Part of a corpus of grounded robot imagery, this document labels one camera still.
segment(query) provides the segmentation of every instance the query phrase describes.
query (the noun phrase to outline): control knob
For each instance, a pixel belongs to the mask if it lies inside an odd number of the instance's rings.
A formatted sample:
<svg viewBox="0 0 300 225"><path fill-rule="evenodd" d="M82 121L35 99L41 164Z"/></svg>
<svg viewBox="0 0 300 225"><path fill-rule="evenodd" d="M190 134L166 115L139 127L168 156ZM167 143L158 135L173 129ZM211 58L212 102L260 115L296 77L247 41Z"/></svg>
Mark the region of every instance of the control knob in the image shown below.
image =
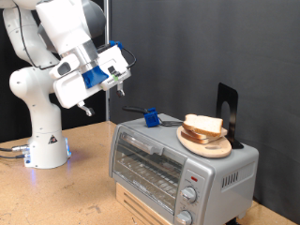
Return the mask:
<svg viewBox="0 0 300 225"><path fill-rule="evenodd" d="M189 203L194 203L196 201L196 191L193 187L187 187L180 191L180 195Z"/></svg>
<svg viewBox="0 0 300 225"><path fill-rule="evenodd" d="M188 211L182 211L176 216L176 221L183 225L190 225L192 222L192 217Z"/></svg>

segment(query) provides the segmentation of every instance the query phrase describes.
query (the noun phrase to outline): toaster oven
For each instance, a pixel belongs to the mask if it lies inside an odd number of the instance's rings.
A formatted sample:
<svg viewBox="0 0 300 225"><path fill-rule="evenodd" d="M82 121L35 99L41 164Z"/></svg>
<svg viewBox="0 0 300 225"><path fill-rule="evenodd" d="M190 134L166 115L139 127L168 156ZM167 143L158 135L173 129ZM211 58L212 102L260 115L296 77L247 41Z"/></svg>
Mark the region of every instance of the toaster oven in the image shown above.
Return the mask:
<svg viewBox="0 0 300 225"><path fill-rule="evenodd" d="M222 225L242 218L252 203L258 151L244 144L227 157L201 157L178 141L177 129L148 128L143 118L118 125L110 177L171 224Z"/></svg>

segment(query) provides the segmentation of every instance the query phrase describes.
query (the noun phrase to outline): toaster oven glass window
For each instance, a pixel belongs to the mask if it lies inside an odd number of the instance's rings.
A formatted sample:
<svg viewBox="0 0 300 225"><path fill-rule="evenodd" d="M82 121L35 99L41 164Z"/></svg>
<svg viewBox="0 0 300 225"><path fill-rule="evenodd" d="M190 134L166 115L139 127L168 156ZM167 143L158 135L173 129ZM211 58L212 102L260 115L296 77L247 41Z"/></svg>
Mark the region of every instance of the toaster oven glass window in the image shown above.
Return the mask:
<svg viewBox="0 0 300 225"><path fill-rule="evenodd" d="M149 155L150 145L133 142L119 133L114 149L113 171L173 214L181 171L186 159L167 148L162 156Z"/></svg>

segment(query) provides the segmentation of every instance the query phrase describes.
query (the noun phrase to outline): toaster oven door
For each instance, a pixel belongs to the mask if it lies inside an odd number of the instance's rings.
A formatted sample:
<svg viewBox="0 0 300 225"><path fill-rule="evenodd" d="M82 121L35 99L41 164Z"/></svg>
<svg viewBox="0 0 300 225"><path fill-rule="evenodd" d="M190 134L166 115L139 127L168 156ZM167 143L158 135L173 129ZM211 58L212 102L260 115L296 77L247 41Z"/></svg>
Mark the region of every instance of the toaster oven door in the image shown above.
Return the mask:
<svg viewBox="0 0 300 225"><path fill-rule="evenodd" d="M120 128L114 147L112 171L174 214L185 161L185 157L162 144Z"/></svg>

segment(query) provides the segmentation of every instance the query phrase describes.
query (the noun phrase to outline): warning label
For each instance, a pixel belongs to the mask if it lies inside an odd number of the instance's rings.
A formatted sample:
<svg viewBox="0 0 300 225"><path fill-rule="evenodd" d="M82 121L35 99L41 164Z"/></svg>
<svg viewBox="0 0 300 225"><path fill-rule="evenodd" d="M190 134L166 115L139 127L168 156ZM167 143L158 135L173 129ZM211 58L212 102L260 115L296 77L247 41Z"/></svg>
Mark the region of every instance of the warning label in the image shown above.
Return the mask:
<svg viewBox="0 0 300 225"><path fill-rule="evenodd" d="M49 144L50 143L57 143L57 139L54 137L54 135L51 136L51 138L49 140Z"/></svg>

